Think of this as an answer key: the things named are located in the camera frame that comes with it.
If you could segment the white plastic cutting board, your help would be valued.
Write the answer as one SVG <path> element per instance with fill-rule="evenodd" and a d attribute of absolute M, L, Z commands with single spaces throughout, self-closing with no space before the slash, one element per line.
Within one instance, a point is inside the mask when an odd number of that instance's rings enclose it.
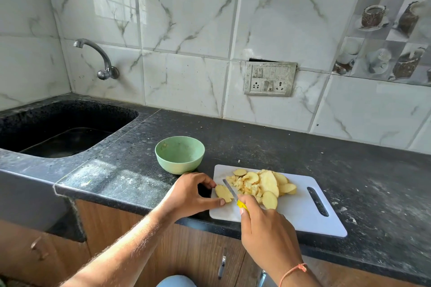
<path fill-rule="evenodd" d="M 218 164 L 214 167 L 213 180 L 218 185 L 225 185 L 223 179 L 232 176 L 236 169 L 242 168 Z M 279 197 L 276 210 L 284 215 L 297 231 L 333 237 L 347 236 L 347 230 L 314 178 L 280 173 L 297 186 L 297 192 L 294 195 Z"/>

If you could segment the person's right hand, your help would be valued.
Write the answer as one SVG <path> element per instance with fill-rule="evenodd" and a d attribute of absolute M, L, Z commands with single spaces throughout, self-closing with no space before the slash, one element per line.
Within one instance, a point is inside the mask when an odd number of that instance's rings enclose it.
<path fill-rule="evenodd" d="M 293 225 L 274 209 L 262 209 L 252 195 L 240 195 L 241 241 L 254 260 L 274 281 L 303 264 Z"/>

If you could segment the person's blue trouser leg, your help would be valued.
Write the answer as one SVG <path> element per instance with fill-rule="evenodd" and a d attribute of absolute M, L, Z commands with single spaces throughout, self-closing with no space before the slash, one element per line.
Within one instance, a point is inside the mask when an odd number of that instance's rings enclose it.
<path fill-rule="evenodd" d="M 197 287 L 196 284 L 185 275 L 171 275 L 161 280 L 156 287 Z"/>

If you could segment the pile of potato slices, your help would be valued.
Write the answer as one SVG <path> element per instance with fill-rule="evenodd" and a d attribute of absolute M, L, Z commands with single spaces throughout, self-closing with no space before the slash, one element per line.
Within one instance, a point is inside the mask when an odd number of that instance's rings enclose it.
<path fill-rule="evenodd" d="M 232 176 L 238 176 L 243 180 L 247 179 L 252 184 L 259 184 L 263 192 L 262 206 L 266 209 L 277 209 L 278 198 L 284 195 L 294 195 L 297 192 L 297 186 L 289 179 L 272 170 L 260 170 L 258 172 L 247 171 L 245 169 L 236 169 Z"/>

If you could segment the metal wall tap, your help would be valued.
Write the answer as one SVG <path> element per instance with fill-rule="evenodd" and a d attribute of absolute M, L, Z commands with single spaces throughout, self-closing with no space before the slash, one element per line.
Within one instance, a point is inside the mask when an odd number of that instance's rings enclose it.
<path fill-rule="evenodd" d="M 89 39 L 78 39 L 73 43 L 74 47 L 82 49 L 84 45 L 87 45 L 93 48 L 99 55 L 102 57 L 104 62 L 104 69 L 97 72 L 97 78 L 100 80 L 108 80 L 109 78 L 118 79 L 120 77 L 119 70 L 112 65 L 110 58 L 106 54 L 106 52 L 95 42 Z"/>

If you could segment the person's right forearm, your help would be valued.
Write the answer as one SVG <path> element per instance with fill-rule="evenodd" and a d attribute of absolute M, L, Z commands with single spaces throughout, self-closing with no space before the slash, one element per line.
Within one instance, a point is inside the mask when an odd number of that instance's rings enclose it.
<path fill-rule="evenodd" d="M 279 280 L 283 276 L 283 274 L 281 274 L 281 276 L 276 279 L 277 284 L 279 283 Z M 282 287 L 322 287 L 322 284 L 313 274 L 311 269 L 308 268 L 307 266 L 307 272 L 296 270 L 295 272 L 290 274 L 287 278 L 285 278 L 283 281 Z"/>

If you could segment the heap of diced potato pieces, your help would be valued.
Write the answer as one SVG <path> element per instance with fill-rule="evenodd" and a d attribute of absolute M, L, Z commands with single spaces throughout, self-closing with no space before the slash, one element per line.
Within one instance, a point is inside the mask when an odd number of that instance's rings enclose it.
<path fill-rule="evenodd" d="M 252 195 L 259 204 L 262 204 L 263 192 L 259 184 L 252 184 L 247 179 L 243 180 L 238 176 L 227 176 L 225 179 L 235 194 Z"/>

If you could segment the oval potato slice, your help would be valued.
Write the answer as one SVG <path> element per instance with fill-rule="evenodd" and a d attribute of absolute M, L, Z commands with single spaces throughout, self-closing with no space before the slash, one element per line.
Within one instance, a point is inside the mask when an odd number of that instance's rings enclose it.
<path fill-rule="evenodd" d="M 214 190 L 217 197 L 223 198 L 226 203 L 230 203 L 234 200 L 232 192 L 225 185 L 217 185 Z"/>

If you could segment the person's left forearm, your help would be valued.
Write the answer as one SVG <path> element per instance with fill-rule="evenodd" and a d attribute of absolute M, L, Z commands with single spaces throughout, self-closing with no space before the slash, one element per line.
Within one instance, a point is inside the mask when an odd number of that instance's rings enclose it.
<path fill-rule="evenodd" d="M 59 287 L 134 287 L 162 234 L 178 217 L 157 207 Z"/>

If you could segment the white wall switch panel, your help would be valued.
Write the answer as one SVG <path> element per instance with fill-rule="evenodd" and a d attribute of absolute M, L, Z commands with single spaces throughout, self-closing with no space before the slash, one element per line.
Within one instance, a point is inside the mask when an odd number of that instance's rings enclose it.
<path fill-rule="evenodd" d="M 247 61 L 244 94 L 288 98 L 297 68 L 294 62 Z"/>

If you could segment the yellow-handled kitchen knife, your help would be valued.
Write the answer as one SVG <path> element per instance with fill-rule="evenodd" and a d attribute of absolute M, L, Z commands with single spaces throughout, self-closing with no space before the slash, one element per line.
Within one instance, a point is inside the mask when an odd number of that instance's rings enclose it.
<path fill-rule="evenodd" d="M 246 204 L 243 203 L 241 200 L 239 200 L 237 193 L 234 191 L 233 187 L 231 187 L 231 185 L 229 184 L 229 182 L 226 179 L 223 179 L 223 183 L 225 184 L 225 186 L 227 187 L 227 189 L 229 190 L 229 192 L 233 195 L 234 200 L 236 202 L 236 205 L 240 209 L 245 209 L 247 212 L 249 212 Z"/>

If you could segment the light green bowl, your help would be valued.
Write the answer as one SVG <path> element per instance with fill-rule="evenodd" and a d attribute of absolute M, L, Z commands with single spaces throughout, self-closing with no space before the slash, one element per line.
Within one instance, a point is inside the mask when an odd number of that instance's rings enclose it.
<path fill-rule="evenodd" d="M 196 169 L 201 164 L 205 151 L 202 142 L 188 136 L 168 137 L 155 146 L 159 165 L 174 175 L 182 175 Z"/>

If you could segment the orange thread wristband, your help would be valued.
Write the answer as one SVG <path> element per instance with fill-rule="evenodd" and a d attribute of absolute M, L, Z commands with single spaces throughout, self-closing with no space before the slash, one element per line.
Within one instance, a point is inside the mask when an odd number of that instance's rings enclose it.
<path fill-rule="evenodd" d="M 301 270 L 302 272 L 307 272 L 307 264 L 306 263 L 299 263 L 298 265 L 292 267 L 290 270 L 288 270 L 287 272 L 285 272 L 283 274 L 283 276 L 280 278 L 277 287 L 282 287 L 284 279 L 287 278 L 290 274 L 292 274 L 296 270 Z"/>

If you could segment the black stone sink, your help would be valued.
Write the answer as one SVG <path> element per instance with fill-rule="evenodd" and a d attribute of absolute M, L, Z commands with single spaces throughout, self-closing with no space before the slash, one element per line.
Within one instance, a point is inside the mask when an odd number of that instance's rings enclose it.
<path fill-rule="evenodd" d="M 136 110 L 65 100 L 0 115 L 0 149 L 64 158 L 90 149 L 138 117 Z"/>

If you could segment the person's left hand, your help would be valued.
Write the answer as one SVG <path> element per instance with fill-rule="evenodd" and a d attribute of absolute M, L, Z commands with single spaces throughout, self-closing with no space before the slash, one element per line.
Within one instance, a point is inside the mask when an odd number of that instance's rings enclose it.
<path fill-rule="evenodd" d="M 192 172 L 181 175 L 154 208 L 155 216 L 162 222 L 174 223 L 181 218 L 200 213 L 199 198 L 202 196 L 198 192 L 199 184 L 209 190 L 216 187 L 216 183 L 207 174 Z"/>

